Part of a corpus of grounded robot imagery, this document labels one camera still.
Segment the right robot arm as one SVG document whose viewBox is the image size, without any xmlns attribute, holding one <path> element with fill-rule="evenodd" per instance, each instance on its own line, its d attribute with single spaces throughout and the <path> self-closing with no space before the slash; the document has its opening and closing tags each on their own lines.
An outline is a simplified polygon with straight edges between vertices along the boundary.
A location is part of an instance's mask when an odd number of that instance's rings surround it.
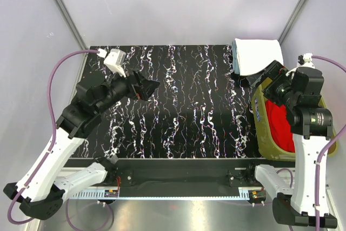
<svg viewBox="0 0 346 231">
<path fill-rule="evenodd" d="M 271 62 L 254 83 L 266 79 L 262 91 L 267 100 L 284 105 L 295 145 L 295 180 L 290 188 L 274 167 L 260 164 L 245 172 L 248 184 L 262 186 L 272 198 L 272 212 L 277 223 L 288 226 L 337 228 L 337 218 L 330 214 L 326 198 L 326 166 L 329 147 L 335 142 L 333 118 L 319 105 L 324 83 L 322 72 L 300 65 L 290 72 L 279 61 Z"/>
</svg>

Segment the red t-shirt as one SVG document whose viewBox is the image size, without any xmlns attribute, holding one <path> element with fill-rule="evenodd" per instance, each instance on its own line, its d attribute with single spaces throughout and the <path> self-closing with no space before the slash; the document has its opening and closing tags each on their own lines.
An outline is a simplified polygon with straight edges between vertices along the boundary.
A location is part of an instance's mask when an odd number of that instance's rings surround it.
<svg viewBox="0 0 346 231">
<path fill-rule="evenodd" d="M 273 141 L 284 151 L 294 153 L 295 145 L 291 126 L 287 121 L 286 107 L 284 105 L 278 106 L 267 100 L 265 108 Z"/>
</svg>

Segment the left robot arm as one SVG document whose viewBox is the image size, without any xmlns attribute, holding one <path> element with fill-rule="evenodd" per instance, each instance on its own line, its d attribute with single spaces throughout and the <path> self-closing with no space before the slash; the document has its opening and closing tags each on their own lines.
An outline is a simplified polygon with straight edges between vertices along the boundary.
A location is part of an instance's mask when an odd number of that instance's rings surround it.
<svg viewBox="0 0 346 231">
<path fill-rule="evenodd" d="M 91 165 L 67 177 L 58 177 L 75 150 L 101 123 L 102 114 L 122 98 L 147 101 L 160 83 L 146 79 L 139 71 L 108 80 L 101 72 L 76 84 L 76 94 L 53 125 L 51 140 L 28 173 L 8 183 L 4 194 L 19 203 L 29 220 L 47 220 L 65 201 L 95 184 L 112 185 L 117 178 L 117 157 L 97 157 Z"/>
</svg>

